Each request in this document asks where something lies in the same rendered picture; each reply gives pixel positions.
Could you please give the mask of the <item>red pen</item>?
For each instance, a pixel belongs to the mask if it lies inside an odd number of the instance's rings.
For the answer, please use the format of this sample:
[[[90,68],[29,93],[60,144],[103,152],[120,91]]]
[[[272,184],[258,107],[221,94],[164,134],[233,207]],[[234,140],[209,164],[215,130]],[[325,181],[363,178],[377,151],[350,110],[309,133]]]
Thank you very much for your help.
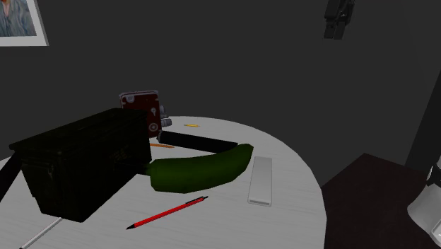
[[[138,227],[143,226],[145,224],[148,224],[148,223],[150,223],[152,221],[155,221],[155,220],[163,218],[163,217],[165,217],[167,215],[173,214],[173,213],[178,212],[178,211],[180,211],[182,209],[185,209],[185,208],[190,207],[192,205],[195,205],[197,203],[203,202],[207,198],[208,198],[208,196],[201,196],[199,198],[193,199],[192,201],[188,201],[188,202],[186,202],[184,204],[181,204],[180,206],[171,208],[171,209],[169,209],[167,211],[164,211],[164,212],[161,212],[161,213],[156,214],[154,216],[151,216],[151,217],[149,217],[147,219],[143,219],[141,221],[137,221],[136,223],[128,226],[127,230],[130,230],[130,229],[133,229],[133,228],[138,228]]]

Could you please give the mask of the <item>white remote control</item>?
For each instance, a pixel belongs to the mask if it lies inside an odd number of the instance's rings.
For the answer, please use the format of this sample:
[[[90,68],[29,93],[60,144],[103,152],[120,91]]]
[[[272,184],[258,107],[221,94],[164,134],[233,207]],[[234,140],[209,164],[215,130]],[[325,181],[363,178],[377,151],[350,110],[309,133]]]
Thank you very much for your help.
[[[248,203],[264,207],[272,205],[272,168],[271,158],[254,157],[247,198]]]

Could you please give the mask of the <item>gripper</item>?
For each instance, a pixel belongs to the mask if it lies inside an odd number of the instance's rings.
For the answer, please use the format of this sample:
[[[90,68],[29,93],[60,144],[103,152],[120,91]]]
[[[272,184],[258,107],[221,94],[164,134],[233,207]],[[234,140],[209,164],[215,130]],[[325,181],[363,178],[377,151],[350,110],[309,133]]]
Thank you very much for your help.
[[[328,0],[324,14],[326,20],[324,39],[343,39],[346,23],[351,22],[354,7],[355,0]]]

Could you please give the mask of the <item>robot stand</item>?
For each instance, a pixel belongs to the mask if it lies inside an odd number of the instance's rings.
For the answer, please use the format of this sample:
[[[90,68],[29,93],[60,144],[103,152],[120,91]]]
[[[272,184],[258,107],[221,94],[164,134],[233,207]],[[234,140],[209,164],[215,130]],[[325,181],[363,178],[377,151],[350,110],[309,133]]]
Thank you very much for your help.
[[[441,249],[407,212],[426,178],[362,154],[321,188],[327,215],[324,249]]]

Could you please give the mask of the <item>white framed wall picture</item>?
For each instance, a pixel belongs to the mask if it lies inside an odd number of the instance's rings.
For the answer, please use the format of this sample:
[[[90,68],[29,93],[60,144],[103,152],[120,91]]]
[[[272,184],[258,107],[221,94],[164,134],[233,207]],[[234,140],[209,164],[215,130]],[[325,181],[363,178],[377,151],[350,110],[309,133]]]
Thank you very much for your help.
[[[0,47],[48,45],[37,0],[0,0]]]

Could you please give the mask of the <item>white round table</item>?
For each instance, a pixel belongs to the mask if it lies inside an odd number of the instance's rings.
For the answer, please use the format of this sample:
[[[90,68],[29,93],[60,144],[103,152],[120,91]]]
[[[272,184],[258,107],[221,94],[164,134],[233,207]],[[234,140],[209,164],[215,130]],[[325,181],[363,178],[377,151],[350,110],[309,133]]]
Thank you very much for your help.
[[[185,127],[196,124],[201,127]],[[247,202],[251,170],[204,190],[203,202],[148,224],[127,227],[194,199],[156,192],[137,175],[87,221],[63,220],[28,249],[323,249],[327,224],[322,191],[309,166],[279,139],[244,124],[175,116],[171,130],[254,147],[272,159],[272,205]],[[40,212],[22,175],[0,202],[0,249],[19,249],[56,218]]]

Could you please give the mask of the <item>dark green box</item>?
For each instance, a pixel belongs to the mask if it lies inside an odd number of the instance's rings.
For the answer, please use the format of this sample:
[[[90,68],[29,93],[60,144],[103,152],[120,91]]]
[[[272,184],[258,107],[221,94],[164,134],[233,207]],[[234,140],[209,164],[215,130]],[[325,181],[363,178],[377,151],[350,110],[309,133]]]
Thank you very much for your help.
[[[23,174],[43,214],[84,222],[151,161],[147,117],[112,108],[10,144],[0,201]]]

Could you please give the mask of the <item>thin white stick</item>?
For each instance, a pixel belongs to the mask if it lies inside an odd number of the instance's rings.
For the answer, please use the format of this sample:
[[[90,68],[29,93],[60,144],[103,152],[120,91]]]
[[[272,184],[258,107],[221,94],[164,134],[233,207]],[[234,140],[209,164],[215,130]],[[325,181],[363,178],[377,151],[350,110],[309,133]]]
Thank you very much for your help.
[[[50,225],[46,226],[39,233],[37,233],[35,236],[33,236],[29,241],[27,241],[21,247],[19,247],[19,249],[28,249],[33,243],[35,243],[37,240],[39,240],[42,236],[44,236],[48,231],[53,229],[57,224],[59,224],[63,220],[64,219],[61,217],[57,218]]]

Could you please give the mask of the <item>black cylinder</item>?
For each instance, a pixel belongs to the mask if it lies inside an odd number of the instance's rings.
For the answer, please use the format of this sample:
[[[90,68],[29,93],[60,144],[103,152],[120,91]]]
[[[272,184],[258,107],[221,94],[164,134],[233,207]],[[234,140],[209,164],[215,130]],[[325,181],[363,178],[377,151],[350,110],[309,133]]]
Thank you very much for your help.
[[[228,151],[238,146],[238,143],[233,141],[198,137],[190,134],[169,132],[165,130],[159,132],[157,140],[161,144],[179,146],[186,149],[193,149],[211,153]]]

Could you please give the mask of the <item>green cucumber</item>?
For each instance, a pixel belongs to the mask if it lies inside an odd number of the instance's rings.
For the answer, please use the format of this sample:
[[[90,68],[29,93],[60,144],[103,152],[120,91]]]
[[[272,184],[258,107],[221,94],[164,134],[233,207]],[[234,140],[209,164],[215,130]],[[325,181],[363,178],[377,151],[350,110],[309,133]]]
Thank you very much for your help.
[[[254,147],[240,144],[217,154],[191,158],[162,158],[144,167],[157,192],[186,194],[234,181],[248,167]]]

